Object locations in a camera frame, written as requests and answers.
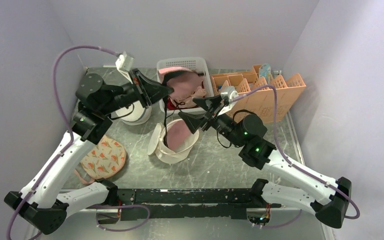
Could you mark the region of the blue packet in organizer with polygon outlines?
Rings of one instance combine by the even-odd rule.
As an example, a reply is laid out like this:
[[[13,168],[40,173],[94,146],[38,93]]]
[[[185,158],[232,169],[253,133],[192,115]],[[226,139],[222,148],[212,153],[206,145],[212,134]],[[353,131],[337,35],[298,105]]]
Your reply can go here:
[[[259,78],[264,77],[266,83],[270,84],[274,79],[271,65],[269,63],[263,63],[258,70],[258,76]]]

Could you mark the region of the pink black-strapped bra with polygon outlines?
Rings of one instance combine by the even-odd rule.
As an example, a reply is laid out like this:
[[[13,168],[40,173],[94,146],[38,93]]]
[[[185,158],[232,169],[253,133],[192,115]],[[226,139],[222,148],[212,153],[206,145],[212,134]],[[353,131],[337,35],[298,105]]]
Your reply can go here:
[[[167,119],[169,116],[166,104],[169,99],[171,99],[169,96],[163,99],[163,103],[165,104],[163,120],[165,135],[163,137],[163,143],[170,150],[175,151],[191,135],[191,132],[184,122],[175,123],[170,129],[168,129]]]

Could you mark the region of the orange plastic organizer rack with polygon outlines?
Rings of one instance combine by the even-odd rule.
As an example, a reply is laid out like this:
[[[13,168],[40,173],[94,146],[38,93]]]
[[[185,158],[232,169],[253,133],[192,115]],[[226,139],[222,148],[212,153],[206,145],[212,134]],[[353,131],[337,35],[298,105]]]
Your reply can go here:
[[[264,76],[259,77],[257,71],[260,67],[260,65],[254,65],[250,71],[210,75],[215,95],[218,95],[223,88],[229,86],[234,87],[239,95],[246,94],[266,84],[276,88],[276,117],[274,117],[274,92],[272,89],[266,87],[237,101],[234,107],[226,113],[229,117],[234,117],[236,122],[239,122],[246,116],[244,112],[234,115],[234,113],[239,110],[248,110],[257,114],[265,124],[272,123],[274,119],[279,122],[285,117],[306,88],[306,84],[299,73],[294,74],[288,80],[285,80],[282,75],[278,75],[276,77],[270,77],[269,81],[267,81]]]

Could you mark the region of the white plastic basket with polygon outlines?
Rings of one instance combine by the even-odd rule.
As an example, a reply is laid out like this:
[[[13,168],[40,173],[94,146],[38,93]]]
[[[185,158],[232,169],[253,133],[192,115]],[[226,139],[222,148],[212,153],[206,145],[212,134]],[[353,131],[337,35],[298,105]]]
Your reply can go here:
[[[208,71],[208,67],[206,61],[202,57],[178,57],[178,58],[169,58],[163,59],[157,62],[156,70],[157,70],[157,81],[161,83],[158,70],[169,67],[184,67],[190,70],[196,71],[198,73],[204,73],[205,79],[203,83],[203,87],[206,90],[206,95],[203,97],[213,97],[214,96],[214,88],[211,83],[210,74]],[[164,113],[164,103],[163,99],[159,101],[159,108]],[[179,112],[185,112],[190,114],[203,114],[205,112],[204,109],[197,106],[194,108],[188,109],[178,109],[178,110],[167,110],[167,115],[178,114]]]

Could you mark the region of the beige-trimmed mesh laundry bag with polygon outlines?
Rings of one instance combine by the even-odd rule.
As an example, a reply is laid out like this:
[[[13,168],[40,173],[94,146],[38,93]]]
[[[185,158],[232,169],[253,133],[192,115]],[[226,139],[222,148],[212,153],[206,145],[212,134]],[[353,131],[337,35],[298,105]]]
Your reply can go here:
[[[157,123],[149,140],[147,155],[155,155],[161,162],[172,165],[188,158],[199,139],[199,132],[191,133],[182,119],[164,126]]]

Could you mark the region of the red bra in basket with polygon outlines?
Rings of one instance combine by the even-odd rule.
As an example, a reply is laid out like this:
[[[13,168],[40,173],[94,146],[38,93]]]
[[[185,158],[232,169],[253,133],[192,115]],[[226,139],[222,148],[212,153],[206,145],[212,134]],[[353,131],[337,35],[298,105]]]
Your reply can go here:
[[[175,111],[175,110],[179,109],[178,104],[176,102],[172,101],[171,99],[167,100],[166,107],[169,111]]]

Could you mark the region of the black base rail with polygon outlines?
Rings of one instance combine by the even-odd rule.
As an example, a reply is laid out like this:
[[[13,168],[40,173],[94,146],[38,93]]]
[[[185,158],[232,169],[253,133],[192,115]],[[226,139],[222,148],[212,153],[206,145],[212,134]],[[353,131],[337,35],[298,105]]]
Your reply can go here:
[[[114,210],[121,206],[120,220],[219,218],[246,220],[248,211],[266,207],[261,196],[267,181],[258,179],[251,188],[120,188],[113,206],[93,204],[93,209]]]

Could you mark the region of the pink bra from bag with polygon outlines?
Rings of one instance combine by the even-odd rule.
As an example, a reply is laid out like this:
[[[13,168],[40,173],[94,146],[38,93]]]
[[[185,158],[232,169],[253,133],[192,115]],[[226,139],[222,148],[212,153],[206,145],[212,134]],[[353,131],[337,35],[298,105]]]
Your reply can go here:
[[[158,70],[159,80],[163,85],[171,87],[174,92],[168,97],[178,104],[178,109],[197,107],[193,98],[203,98],[207,94],[203,87],[205,74],[186,67],[173,66]]]

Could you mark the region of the blue-trimmed mesh laundry bag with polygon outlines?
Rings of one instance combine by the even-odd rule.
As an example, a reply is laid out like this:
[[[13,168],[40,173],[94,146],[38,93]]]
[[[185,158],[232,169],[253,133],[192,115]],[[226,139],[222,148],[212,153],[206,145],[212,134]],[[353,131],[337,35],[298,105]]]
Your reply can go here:
[[[136,101],[129,107],[116,110],[111,116],[121,120],[126,125],[137,126],[146,123],[150,119],[151,113],[151,106],[143,107],[139,101]]]

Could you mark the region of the floral mesh laundry bag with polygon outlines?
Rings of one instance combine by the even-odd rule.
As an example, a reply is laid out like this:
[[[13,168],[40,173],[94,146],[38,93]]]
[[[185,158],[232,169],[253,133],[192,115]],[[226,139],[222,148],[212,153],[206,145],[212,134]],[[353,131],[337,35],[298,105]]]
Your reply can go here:
[[[90,185],[99,179],[108,179],[117,174],[125,165],[127,151],[118,141],[103,136],[80,161],[74,174],[83,185]]]

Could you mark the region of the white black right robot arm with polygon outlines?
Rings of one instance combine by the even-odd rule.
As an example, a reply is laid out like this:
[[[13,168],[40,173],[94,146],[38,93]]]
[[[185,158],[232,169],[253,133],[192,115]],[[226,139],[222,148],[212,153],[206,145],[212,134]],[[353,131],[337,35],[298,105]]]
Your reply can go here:
[[[343,226],[351,203],[352,183],[349,179],[328,177],[290,159],[280,147],[264,139],[267,128],[255,113],[246,110],[247,115],[235,122],[232,117],[221,113],[225,103],[221,96],[195,98],[193,101],[206,112],[178,114],[192,133],[199,129],[215,129],[231,145],[241,149],[238,155],[249,167],[272,172],[293,184],[287,187],[257,179],[249,197],[255,207],[286,205],[313,214],[331,228]]]

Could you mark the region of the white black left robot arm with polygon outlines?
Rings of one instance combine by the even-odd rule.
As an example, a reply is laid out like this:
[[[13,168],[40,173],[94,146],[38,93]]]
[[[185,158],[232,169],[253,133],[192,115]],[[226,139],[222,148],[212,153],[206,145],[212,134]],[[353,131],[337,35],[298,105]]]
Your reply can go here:
[[[136,68],[128,72],[128,77],[128,83],[110,85],[96,73],[85,75],[75,93],[80,109],[59,147],[28,185],[5,196],[4,202],[42,234],[55,232],[66,218],[88,207],[119,206],[118,188],[108,180],[64,194],[61,189],[69,174],[106,134],[113,123],[113,112],[134,103],[149,107],[174,91]]]

